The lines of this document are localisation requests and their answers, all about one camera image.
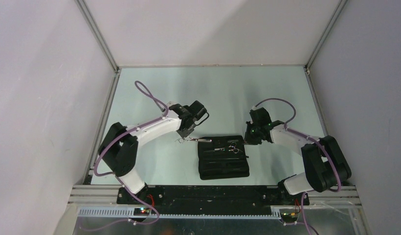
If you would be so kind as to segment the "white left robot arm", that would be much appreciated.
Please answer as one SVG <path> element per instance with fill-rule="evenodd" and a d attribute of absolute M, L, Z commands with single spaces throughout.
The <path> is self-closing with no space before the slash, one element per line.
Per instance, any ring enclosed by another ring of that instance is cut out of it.
<path fill-rule="evenodd" d="M 144 124 L 125 126 L 114 123 L 104 137 L 98 149 L 99 165 L 103 161 L 120 184 L 129 192 L 129 198 L 136 204 L 147 200 L 147 184 L 141 179 L 136 159 L 138 150 L 145 144 L 165 134 L 176 132 L 181 140 L 191 141 L 194 129 L 210 117 L 205 106 L 199 101 L 191 105 L 168 103 L 160 117 Z"/>

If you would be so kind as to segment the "black zippered tool case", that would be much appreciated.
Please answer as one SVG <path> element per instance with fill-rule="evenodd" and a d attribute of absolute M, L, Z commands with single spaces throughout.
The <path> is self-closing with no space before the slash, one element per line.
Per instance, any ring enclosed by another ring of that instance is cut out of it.
<path fill-rule="evenodd" d="M 205 139 L 211 139 L 212 142 L 199 142 L 197 146 L 198 172 L 201 180 L 243 178 L 250 175 L 244 138 L 241 135 L 205 137 Z M 231 142 L 236 142 L 242 152 L 234 154 L 229 151 L 213 150 L 228 147 Z"/>

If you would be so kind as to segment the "silver thinning scissors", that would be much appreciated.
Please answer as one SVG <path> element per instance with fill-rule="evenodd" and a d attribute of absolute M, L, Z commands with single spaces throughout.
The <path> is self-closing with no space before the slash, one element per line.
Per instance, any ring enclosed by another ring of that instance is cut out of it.
<path fill-rule="evenodd" d="M 228 147 L 220 147 L 220 148 L 215 148 L 213 150 L 214 151 L 229 151 L 229 152 L 233 152 L 234 154 L 238 154 L 239 152 L 242 152 L 242 150 L 237 147 L 236 142 L 231 142 Z"/>

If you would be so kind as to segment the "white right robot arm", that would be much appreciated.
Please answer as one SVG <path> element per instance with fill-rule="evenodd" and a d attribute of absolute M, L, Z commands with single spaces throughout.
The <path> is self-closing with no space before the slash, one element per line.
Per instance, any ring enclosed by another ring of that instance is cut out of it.
<path fill-rule="evenodd" d="M 287 127 L 282 121 L 272 121 L 265 108 L 254 107 L 249 114 L 246 144 L 259 145 L 266 141 L 283 146 L 302 158 L 304 172 L 280 182 L 277 197 L 282 204 L 291 204 L 297 194 L 305 191 L 324 192 L 334 186 L 340 187 L 351 177 L 352 171 L 334 137 L 313 137 Z"/>

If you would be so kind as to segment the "silver hair scissors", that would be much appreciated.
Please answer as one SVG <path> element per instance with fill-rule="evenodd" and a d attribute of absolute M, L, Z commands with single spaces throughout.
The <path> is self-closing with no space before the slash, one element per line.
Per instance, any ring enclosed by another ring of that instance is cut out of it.
<path fill-rule="evenodd" d="M 189 142 L 189 141 L 192 141 L 192 142 L 205 142 L 205 143 L 211 143 L 211 142 L 212 142 L 211 139 L 205 139 L 205 138 L 190 138 L 190 137 L 187 137 L 187 138 L 179 138 L 179 139 L 177 139 L 176 141 L 179 142 L 179 143 L 184 143 L 184 142 Z"/>

